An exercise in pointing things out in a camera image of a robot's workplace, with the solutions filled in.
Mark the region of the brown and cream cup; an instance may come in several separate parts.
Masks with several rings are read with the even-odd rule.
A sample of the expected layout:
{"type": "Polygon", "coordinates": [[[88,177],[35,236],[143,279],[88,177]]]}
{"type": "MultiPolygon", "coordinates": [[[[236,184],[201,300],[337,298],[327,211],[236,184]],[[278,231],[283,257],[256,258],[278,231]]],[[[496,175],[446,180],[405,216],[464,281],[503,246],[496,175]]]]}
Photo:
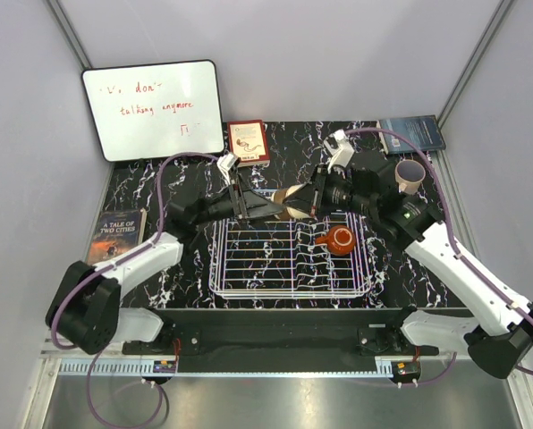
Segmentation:
{"type": "Polygon", "coordinates": [[[289,221],[291,219],[312,219],[316,217],[313,209],[315,189],[312,184],[298,184],[290,188],[278,189],[270,200],[283,207],[282,213],[275,215],[275,219],[289,221]]]}

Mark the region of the pink iridescent mug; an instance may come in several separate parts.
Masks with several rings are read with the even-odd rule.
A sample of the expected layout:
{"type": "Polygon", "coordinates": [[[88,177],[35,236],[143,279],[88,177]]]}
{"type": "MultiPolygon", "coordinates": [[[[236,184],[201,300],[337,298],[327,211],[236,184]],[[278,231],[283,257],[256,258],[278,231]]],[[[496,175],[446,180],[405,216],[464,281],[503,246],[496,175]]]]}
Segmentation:
{"type": "Polygon", "coordinates": [[[424,166],[415,160],[401,160],[394,170],[394,178],[401,193],[414,195],[426,177],[424,166]]]}

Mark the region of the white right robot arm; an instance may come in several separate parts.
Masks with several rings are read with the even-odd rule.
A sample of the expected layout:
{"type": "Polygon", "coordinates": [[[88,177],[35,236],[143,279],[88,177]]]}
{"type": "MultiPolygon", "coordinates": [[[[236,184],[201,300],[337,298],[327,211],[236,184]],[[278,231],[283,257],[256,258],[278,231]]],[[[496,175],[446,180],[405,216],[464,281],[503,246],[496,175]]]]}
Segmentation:
{"type": "Polygon", "coordinates": [[[391,351],[416,346],[466,353],[498,379],[507,378],[533,346],[533,301],[506,286],[455,239],[450,220],[417,189],[422,163],[356,154],[343,167],[321,164],[310,180],[278,190],[291,218],[336,210],[363,215],[373,230],[431,271],[471,312],[469,318],[410,310],[386,332],[391,351]]]}

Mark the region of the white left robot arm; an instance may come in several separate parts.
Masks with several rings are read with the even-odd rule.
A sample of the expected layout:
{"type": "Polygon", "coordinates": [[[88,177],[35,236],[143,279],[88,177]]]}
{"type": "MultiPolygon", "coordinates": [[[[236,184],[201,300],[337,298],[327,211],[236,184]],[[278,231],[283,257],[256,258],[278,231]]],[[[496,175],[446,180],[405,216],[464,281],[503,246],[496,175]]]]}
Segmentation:
{"type": "Polygon", "coordinates": [[[243,185],[230,185],[188,206],[169,203],[163,224],[138,246],[103,263],[72,263],[45,316],[59,349],[95,355],[116,342],[142,342],[156,354],[173,345],[173,324],[154,309],[123,308],[121,300],[144,281],[178,265],[199,238],[203,223],[237,218],[254,221],[282,213],[283,206],[243,185]]]}

